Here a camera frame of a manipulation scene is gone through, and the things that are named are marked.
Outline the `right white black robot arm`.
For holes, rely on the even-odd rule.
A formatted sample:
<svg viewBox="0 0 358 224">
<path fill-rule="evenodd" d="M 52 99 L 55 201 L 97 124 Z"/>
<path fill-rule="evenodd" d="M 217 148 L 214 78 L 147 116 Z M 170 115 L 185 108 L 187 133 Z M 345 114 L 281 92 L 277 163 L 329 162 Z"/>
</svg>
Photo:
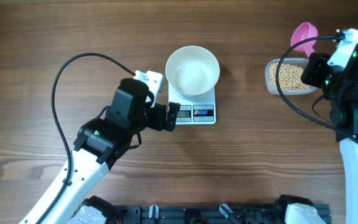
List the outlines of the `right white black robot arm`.
<svg viewBox="0 0 358 224">
<path fill-rule="evenodd" d="M 333 65 L 328 54 L 312 53 L 301 80 L 322 89 L 331 103 L 329 118 L 346 176 L 346 223 L 358 223 L 358 44 L 346 62 Z"/>
</svg>

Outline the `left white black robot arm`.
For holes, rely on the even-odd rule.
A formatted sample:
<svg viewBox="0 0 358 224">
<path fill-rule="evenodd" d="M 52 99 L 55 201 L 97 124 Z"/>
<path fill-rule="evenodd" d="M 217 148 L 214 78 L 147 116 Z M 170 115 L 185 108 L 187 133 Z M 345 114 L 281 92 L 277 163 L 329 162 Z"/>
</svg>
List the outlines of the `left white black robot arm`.
<svg viewBox="0 0 358 224">
<path fill-rule="evenodd" d="M 151 84 L 121 80 L 112 103 L 79 129 L 67 161 L 23 223 L 68 223 L 89 192 L 105 178 L 141 131 L 173 131 L 180 104 L 160 105 Z"/>
</svg>

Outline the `pink plastic measuring scoop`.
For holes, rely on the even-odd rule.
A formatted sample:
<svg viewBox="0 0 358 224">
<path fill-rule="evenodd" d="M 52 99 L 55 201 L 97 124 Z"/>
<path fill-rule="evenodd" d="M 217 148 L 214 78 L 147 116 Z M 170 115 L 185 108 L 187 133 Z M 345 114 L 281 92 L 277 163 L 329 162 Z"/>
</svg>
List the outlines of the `pink plastic measuring scoop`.
<svg viewBox="0 0 358 224">
<path fill-rule="evenodd" d="M 311 24 L 310 22 L 303 22 L 300 24 L 294 31 L 290 46 L 293 47 L 295 44 L 301 42 L 302 40 L 309 39 L 312 37 L 318 36 L 318 30 L 317 28 Z M 295 48 L 296 51 L 304 52 L 306 56 L 309 58 L 312 53 L 314 53 L 314 44 L 315 40 L 309 41 L 307 43 L 304 43 L 302 45 L 299 45 Z"/>
</svg>

